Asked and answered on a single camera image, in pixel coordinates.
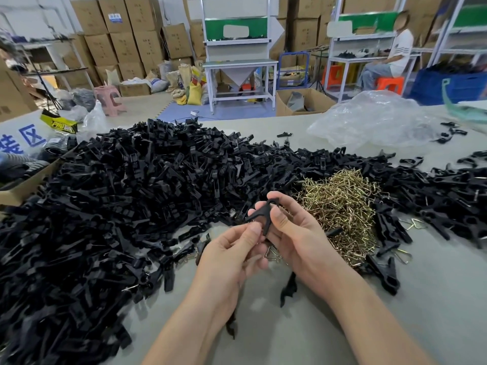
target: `sneaker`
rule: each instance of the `sneaker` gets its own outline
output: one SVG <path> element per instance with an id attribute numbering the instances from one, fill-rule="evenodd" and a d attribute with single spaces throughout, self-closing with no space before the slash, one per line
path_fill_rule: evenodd
<path id="1" fill-rule="evenodd" d="M 353 92 L 347 93 L 347 96 L 355 97 L 360 92 L 362 92 L 362 90 L 359 87 L 355 87 L 355 89 L 353 90 Z"/>

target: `pink plastic stool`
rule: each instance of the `pink plastic stool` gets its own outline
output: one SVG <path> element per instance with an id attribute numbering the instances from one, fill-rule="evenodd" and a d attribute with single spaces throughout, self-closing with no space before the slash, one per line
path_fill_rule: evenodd
<path id="1" fill-rule="evenodd" d="M 113 100 L 115 97 L 122 97 L 114 85 L 101 85 L 95 87 L 96 99 L 100 100 L 103 112 L 108 116 L 118 116 L 119 111 L 126 111 L 124 104 L 119 104 Z"/>

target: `green panel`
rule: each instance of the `green panel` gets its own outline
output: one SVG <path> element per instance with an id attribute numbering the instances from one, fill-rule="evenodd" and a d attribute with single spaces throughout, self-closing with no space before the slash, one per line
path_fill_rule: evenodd
<path id="1" fill-rule="evenodd" d="M 454 27 L 487 26 L 487 5 L 467 5 L 460 9 Z"/>
<path id="2" fill-rule="evenodd" d="M 267 38 L 267 17 L 242 19 L 216 19 L 205 20 L 206 38 L 208 41 L 223 41 L 223 27 L 225 25 L 247 26 L 251 38 Z"/>
<path id="3" fill-rule="evenodd" d="M 352 30 L 357 28 L 373 28 L 375 31 L 392 32 L 397 11 L 368 12 L 365 14 L 342 14 L 339 21 L 351 20 Z"/>

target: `pile of brass wire hooks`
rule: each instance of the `pile of brass wire hooks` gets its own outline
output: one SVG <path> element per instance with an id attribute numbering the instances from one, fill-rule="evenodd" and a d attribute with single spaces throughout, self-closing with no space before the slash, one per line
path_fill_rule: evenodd
<path id="1" fill-rule="evenodd" d="M 341 170 L 326 180 L 301 181 L 298 202 L 320 223 L 324 231 L 342 227 L 330 242 L 352 267 L 360 265 L 375 248 L 374 209 L 370 204 L 380 192 L 359 170 Z"/>

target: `left hand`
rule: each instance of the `left hand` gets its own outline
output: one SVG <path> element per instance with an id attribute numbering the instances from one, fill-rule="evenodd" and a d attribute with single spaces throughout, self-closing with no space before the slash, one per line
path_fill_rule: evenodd
<path id="1" fill-rule="evenodd" d="M 230 318 L 244 281 L 268 268 L 264 240 L 262 226 L 252 222 L 228 229 L 204 249 L 187 297 L 212 314 L 212 332 L 218 332 Z"/>

